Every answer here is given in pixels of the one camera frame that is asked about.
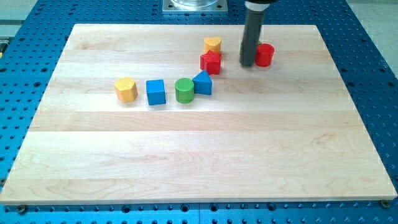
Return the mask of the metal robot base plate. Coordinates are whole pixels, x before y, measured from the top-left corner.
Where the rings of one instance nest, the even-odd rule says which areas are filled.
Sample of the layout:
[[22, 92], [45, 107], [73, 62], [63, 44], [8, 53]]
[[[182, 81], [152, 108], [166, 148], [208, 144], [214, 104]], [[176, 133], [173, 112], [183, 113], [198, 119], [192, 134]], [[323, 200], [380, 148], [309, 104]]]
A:
[[163, 0], [163, 13], [228, 12], [227, 0]]

